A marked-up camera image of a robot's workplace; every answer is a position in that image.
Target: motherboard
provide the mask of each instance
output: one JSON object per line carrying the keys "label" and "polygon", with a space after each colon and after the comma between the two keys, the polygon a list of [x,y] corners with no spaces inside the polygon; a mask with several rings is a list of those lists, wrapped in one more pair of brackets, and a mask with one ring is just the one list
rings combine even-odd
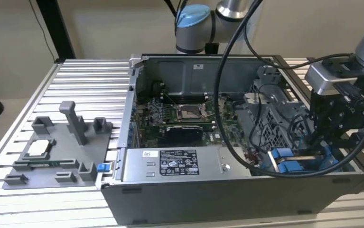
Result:
{"label": "motherboard", "polygon": [[[213,97],[180,99],[166,94],[137,105],[140,148],[222,145],[213,117]],[[218,98],[231,141],[247,148],[244,132],[228,97]]]}

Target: sticker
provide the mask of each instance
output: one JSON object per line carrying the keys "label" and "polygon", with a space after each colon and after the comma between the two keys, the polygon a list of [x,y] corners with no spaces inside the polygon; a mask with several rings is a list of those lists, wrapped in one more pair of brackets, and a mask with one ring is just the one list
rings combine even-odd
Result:
{"label": "sticker", "polygon": [[160,164],[162,176],[198,175],[196,150],[160,151]]}
{"label": "sticker", "polygon": [[157,158],[157,151],[142,151],[142,158]]}
{"label": "sticker", "polygon": [[202,64],[194,64],[193,65],[193,70],[202,70],[204,65]]}

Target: metal slotted tabletop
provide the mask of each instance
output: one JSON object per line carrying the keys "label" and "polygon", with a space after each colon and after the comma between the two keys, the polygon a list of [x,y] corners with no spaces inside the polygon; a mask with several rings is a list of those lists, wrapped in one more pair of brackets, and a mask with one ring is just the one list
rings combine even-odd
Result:
{"label": "metal slotted tabletop", "polygon": [[[289,65],[305,58],[285,59]],[[304,81],[308,66],[295,72]],[[113,123],[106,161],[116,158],[117,136],[128,89],[128,60],[66,60],[54,64],[0,142],[0,227],[113,227],[117,226],[96,187],[2,190],[2,178],[12,170],[32,135],[37,116],[64,122],[60,102],[73,100],[85,121],[105,117]],[[285,227],[364,228],[364,191],[340,197],[317,215],[257,218],[162,227]]]}

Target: gray plastic bracket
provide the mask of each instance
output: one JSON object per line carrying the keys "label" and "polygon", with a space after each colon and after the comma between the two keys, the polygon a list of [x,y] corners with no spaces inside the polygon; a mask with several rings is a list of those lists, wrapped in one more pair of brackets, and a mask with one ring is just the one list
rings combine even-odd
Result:
{"label": "gray plastic bracket", "polygon": [[80,163],[77,173],[82,181],[94,181],[97,176],[96,165],[92,162],[89,168],[86,169],[85,164]]}
{"label": "gray plastic bracket", "polygon": [[109,127],[104,117],[97,117],[93,120],[93,129],[96,134],[104,134],[109,132]]}
{"label": "gray plastic bracket", "polygon": [[76,177],[70,171],[68,172],[56,172],[54,179],[58,183],[62,182],[76,182]]}
{"label": "gray plastic bracket", "polygon": [[78,162],[76,159],[70,159],[72,162],[61,162],[60,166],[62,169],[77,169],[78,168]]}
{"label": "gray plastic bracket", "polygon": [[85,137],[85,122],[78,121],[78,117],[74,113],[74,102],[73,101],[62,101],[60,105],[60,112],[66,116],[69,123],[69,132],[73,133],[74,138],[77,140],[78,145],[85,145],[88,143],[88,139]]}
{"label": "gray plastic bracket", "polygon": [[36,134],[49,134],[46,127],[53,126],[48,116],[38,116],[30,124]]}
{"label": "gray plastic bracket", "polygon": [[29,163],[20,163],[20,164],[16,164],[16,162],[12,164],[12,168],[16,170],[16,171],[30,171],[32,168],[29,166]]}
{"label": "gray plastic bracket", "polygon": [[4,182],[8,185],[26,184],[28,178],[24,174],[21,175],[6,175]]}

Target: beige wall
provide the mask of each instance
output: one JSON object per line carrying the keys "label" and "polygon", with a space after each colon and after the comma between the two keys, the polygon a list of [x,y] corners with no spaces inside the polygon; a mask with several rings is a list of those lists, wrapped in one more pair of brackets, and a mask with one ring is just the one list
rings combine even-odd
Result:
{"label": "beige wall", "polygon": [[0,0],[0,99],[29,97],[52,62],[28,1]]}
{"label": "beige wall", "polygon": [[[77,57],[128,58],[130,53],[173,52],[173,17],[162,0],[58,3]],[[213,9],[217,0],[189,3]],[[363,33],[364,0],[265,0],[253,44],[261,54],[319,56],[351,52]],[[0,99],[29,97],[50,65],[28,1],[0,0]]]}
{"label": "beige wall", "polygon": [[265,0],[253,46],[263,54],[317,57],[353,52],[364,35],[364,0]]}

